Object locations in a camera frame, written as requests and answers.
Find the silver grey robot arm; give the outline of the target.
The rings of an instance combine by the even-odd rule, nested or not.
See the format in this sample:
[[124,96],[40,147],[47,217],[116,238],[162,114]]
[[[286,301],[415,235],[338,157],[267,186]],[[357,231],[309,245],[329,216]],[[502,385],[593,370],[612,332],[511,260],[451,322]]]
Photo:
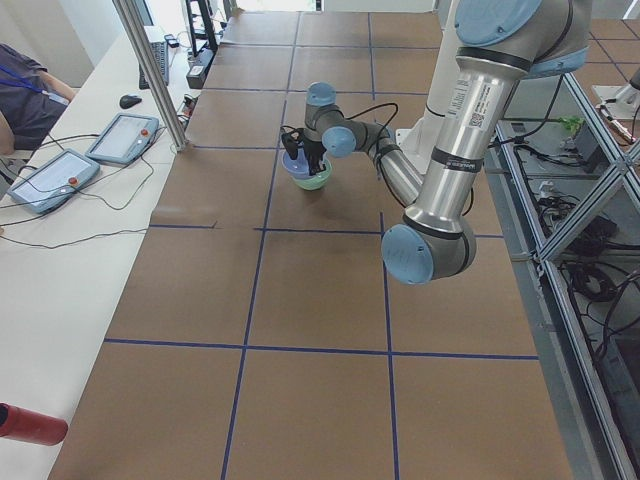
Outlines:
[[476,241],[462,210],[481,171],[497,122],[517,84],[561,75],[585,62],[592,5],[588,1],[460,1],[451,6],[441,59],[446,76],[439,131],[425,123],[407,142],[430,157],[419,171],[386,127],[344,116],[334,88],[309,86],[304,124],[283,127],[287,161],[317,175],[328,157],[367,154],[403,206],[402,222],[383,236],[387,271],[405,284],[425,284],[466,270]]

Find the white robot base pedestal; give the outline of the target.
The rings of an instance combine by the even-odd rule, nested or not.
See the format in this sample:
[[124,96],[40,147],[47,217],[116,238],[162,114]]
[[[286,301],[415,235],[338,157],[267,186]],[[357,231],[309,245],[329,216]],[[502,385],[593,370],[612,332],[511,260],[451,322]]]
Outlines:
[[402,151],[415,162],[427,162],[430,159],[459,75],[456,53],[461,41],[455,27],[459,2],[439,1],[438,13],[442,11],[442,4],[447,5],[448,10],[424,114],[411,129],[399,130],[397,133]]

